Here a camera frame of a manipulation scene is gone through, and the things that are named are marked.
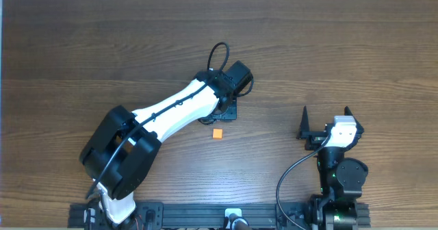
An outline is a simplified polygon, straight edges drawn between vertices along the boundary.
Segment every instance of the small orange square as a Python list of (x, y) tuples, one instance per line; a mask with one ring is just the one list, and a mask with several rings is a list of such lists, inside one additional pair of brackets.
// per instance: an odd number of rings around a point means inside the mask
[(221, 140), (222, 139), (222, 129), (213, 129), (213, 139), (218, 139)]

